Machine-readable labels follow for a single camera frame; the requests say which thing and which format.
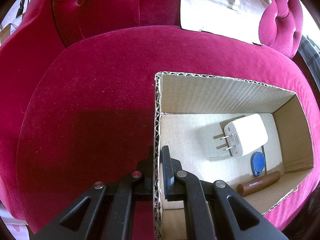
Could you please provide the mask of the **cardboard box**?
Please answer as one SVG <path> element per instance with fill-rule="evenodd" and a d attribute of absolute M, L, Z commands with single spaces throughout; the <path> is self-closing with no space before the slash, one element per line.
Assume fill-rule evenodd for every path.
<path fill-rule="evenodd" d="M 263 174 L 280 179 L 246 197 L 280 227 L 296 211 L 303 180 L 315 170 L 319 109 L 308 85 L 267 85 L 203 74 L 155 75 L 153 216 L 157 239 L 182 239 L 183 204 L 164 198 L 161 149 L 199 179 L 236 189 L 253 179 L 251 156 L 263 152 Z"/>

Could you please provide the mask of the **red velvet tufted sofa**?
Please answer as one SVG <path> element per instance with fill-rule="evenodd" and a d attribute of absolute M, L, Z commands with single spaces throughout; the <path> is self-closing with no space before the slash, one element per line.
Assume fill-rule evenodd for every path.
<path fill-rule="evenodd" d="M 319 108 L 299 67 L 266 47 L 187 31 L 180 0 L 31 0 L 1 46 L 1 202 L 38 232 L 153 144 L 157 72 L 256 80 L 297 93 L 314 167 L 266 217 L 284 229 L 319 184 Z"/>

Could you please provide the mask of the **brown paper sheet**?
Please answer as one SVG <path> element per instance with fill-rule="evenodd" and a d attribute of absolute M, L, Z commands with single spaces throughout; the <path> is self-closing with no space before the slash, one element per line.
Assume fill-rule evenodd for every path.
<path fill-rule="evenodd" d="M 261 45 L 259 24 L 271 0 L 181 0 L 182 29 Z"/>

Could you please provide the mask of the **grey plaid blanket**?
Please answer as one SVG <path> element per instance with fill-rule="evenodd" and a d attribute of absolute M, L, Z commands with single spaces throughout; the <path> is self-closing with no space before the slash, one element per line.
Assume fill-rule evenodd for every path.
<path fill-rule="evenodd" d="M 311 75 L 319 81 L 319 47 L 308 36 L 302 36 L 298 51 L 305 61 Z"/>

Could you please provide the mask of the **blue key fob tag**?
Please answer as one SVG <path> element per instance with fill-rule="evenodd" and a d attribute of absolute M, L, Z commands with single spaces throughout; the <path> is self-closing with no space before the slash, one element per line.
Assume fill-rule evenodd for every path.
<path fill-rule="evenodd" d="M 262 152 L 254 152 L 251 155 L 251 170 L 253 176 L 260 176 L 265 169 L 265 164 L 266 161 L 264 154 Z"/>

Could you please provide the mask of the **large white charger plug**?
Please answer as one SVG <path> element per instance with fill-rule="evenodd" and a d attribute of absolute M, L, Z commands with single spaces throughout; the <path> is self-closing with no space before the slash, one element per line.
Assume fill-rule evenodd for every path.
<path fill-rule="evenodd" d="M 268 142 L 265 124 L 260 114 L 255 113 L 223 122 L 223 136 L 231 157 L 242 157 L 264 146 Z"/>

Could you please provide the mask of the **brown lipstick tube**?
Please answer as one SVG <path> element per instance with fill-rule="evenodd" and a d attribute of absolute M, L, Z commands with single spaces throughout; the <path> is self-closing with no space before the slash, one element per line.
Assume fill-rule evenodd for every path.
<path fill-rule="evenodd" d="M 236 188 L 236 191 L 238 194 L 244 197 L 273 185 L 280 179 L 280 177 L 280 172 L 274 171 L 262 177 L 257 177 L 247 183 L 239 184 Z"/>

